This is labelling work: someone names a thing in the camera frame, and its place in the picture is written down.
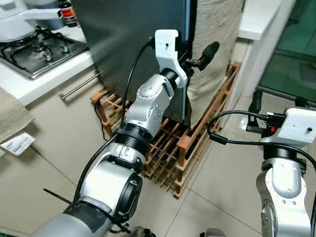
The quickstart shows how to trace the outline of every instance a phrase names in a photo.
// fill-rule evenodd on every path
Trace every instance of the cloth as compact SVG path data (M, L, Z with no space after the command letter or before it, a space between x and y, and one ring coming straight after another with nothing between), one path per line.
M20 101L0 87L0 143L23 129L33 119Z
M188 98L192 107L191 128L203 116L225 78L241 21L243 0L198 0L193 58L200 58L210 43L220 43L213 61L192 76Z

